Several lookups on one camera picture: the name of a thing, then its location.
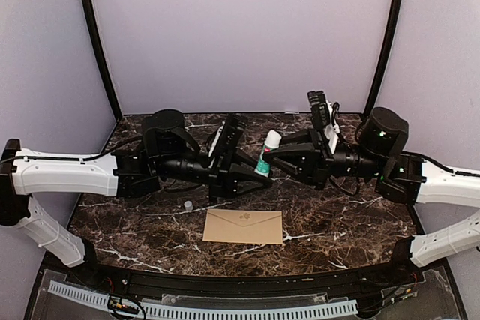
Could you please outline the green white glue stick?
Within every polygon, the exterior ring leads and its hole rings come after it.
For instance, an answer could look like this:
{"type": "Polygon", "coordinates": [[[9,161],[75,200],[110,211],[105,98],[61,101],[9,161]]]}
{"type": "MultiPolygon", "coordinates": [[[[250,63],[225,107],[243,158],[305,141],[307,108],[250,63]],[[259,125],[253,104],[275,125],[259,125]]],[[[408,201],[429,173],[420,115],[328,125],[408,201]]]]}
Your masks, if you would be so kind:
{"type": "Polygon", "coordinates": [[[271,165],[266,161],[266,155],[271,151],[279,148],[282,140],[282,135],[280,135],[276,130],[270,130],[265,138],[265,141],[262,146],[262,150],[259,156],[259,159],[256,163],[255,173],[268,177],[271,171],[271,165]]]}

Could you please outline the brown kraft paper envelope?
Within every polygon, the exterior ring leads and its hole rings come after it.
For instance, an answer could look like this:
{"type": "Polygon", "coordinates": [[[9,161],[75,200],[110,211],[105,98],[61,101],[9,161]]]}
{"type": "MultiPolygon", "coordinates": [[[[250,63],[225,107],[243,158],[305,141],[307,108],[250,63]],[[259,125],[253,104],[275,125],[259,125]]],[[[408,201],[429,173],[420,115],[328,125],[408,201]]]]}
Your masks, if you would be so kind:
{"type": "Polygon", "coordinates": [[[209,209],[202,239],[231,244],[282,244],[282,212],[209,209]]]}

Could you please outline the white glue stick cap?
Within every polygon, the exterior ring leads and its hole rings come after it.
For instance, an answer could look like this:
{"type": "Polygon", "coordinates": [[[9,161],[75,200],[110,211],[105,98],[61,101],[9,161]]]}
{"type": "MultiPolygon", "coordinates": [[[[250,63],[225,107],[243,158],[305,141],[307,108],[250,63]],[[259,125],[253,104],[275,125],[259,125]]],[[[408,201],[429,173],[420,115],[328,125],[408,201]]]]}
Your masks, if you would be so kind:
{"type": "Polygon", "coordinates": [[[185,206],[184,208],[185,208],[186,211],[192,211],[193,208],[194,208],[191,201],[186,201],[184,203],[184,206],[185,206]]]}

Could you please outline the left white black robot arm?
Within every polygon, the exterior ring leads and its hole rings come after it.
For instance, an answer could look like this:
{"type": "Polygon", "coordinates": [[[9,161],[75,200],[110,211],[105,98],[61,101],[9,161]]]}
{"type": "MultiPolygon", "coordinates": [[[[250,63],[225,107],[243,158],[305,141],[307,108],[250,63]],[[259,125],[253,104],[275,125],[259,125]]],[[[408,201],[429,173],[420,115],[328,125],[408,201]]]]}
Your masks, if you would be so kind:
{"type": "Polygon", "coordinates": [[[163,109],[143,119],[140,135],[100,154],[32,151],[9,139],[1,155],[1,225],[29,236],[90,287],[106,280],[93,244],[69,232],[34,198],[36,193],[91,193],[139,198],[159,191],[167,179],[205,185],[208,197],[233,199],[268,189],[273,181],[255,172],[257,162],[237,147],[247,126],[230,114],[203,153],[184,115],[163,109]]]}

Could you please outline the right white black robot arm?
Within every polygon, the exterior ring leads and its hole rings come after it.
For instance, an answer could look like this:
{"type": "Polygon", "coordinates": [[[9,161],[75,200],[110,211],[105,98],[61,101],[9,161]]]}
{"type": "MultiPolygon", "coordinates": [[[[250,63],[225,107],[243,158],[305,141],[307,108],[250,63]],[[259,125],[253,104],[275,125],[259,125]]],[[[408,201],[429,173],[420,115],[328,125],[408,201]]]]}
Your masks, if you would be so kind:
{"type": "Polygon", "coordinates": [[[335,177],[375,179],[375,191],[393,203],[479,207],[479,171],[449,168],[405,151],[409,125],[390,109],[373,109],[353,144],[337,141],[331,146],[318,115],[312,123],[311,129],[284,137],[264,160],[320,190],[335,177]]]}

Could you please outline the black curved front rail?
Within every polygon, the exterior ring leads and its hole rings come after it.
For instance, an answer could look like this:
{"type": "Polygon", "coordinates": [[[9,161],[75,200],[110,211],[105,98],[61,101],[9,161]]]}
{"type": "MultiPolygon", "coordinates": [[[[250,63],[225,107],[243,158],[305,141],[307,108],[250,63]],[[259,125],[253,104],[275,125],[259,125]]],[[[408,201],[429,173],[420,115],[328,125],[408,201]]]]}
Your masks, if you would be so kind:
{"type": "Polygon", "coordinates": [[[379,297],[383,289],[411,284],[414,289],[436,286],[452,292],[451,271],[439,260],[422,269],[391,262],[351,270],[273,277],[212,277],[162,274],[110,265],[98,265],[89,280],[86,274],[66,268],[47,253],[37,272],[34,287],[47,278],[47,271],[77,285],[112,290],[131,298],[160,298],[162,295],[193,295],[225,298],[261,298],[326,293],[330,298],[379,297]]]}

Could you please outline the right black frame post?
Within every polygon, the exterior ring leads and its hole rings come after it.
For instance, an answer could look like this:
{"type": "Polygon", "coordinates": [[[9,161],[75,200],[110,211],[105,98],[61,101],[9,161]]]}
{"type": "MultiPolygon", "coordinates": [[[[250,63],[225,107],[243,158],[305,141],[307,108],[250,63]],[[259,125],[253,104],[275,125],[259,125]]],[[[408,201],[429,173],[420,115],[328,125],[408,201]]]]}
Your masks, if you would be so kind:
{"type": "Polygon", "coordinates": [[[385,32],[382,39],[382,46],[379,52],[379,58],[376,65],[376,70],[373,75],[373,80],[370,86],[370,91],[367,96],[367,101],[364,106],[362,117],[369,116],[371,111],[376,105],[378,100],[380,89],[382,87],[383,79],[386,73],[386,68],[389,62],[389,56],[391,54],[392,45],[395,38],[395,32],[397,28],[398,18],[401,11],[402,0],[391,0],[388,17],[385,24],[385,32]]]}

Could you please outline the black frame post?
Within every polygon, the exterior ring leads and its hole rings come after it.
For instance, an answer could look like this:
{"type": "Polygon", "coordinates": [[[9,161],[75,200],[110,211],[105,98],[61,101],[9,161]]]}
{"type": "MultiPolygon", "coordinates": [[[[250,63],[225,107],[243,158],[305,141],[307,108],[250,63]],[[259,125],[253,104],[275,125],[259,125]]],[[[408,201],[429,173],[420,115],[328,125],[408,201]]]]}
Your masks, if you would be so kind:
{"type": "Polygon", "coordinates": [[[386,73],[386,68],[389,62],[389,56],[391,54],[392,45],[395,38],[395,32],[397,28],[398,18],[401,11],[402,0],[391,0],[388,17],[385,24],[385,32],[382,39],[382,46],[379,52],[379,58],[376,65],[376,70],[373,75],[373,80],[370,86],[370,91],[367,96],[367,101],[364,106],[362,117],[369,116],[371,111],[376,105],[378,100],[380,89],[382,87],[383,79],[386,73]]]}
{"type": "Polygon", "coordinates": [[[110,71],[107,64],[107,59],[104,53],[104,48],[95,17],[95,10],[93,0],[81,0],[85,23],[88,29],[88,35],[91,42],[91,47],[94,53],[94,58],[100,74],[103,89],[105,91],[109,107],[112,111],[114,119],[119,122],[123,118],[119,100],[114,89],[113,81],[110,76],[110,71]]]}

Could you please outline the left black frame post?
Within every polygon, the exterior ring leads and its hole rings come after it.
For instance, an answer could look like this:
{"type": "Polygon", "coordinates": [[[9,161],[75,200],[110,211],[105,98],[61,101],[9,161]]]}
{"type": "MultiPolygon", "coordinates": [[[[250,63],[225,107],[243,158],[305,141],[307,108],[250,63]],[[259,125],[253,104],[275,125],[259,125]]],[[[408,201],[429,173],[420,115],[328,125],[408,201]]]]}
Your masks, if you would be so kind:
{"type": "Polygon", "coordinates": [[[110,76],[110,71],[107,64],[107,59],[104,53],[104,48],[95,17],[95,10],[93,0],[81,0],[85,23],[88,29],[88,35],[91,42],[91,47],[94,53],[94,58],[100,74],[103,89],[105,91],[109,107],[112,111],[114,119],[119,122],[123,118],[119,100],[114,89],[113,81],[110,76]]]}

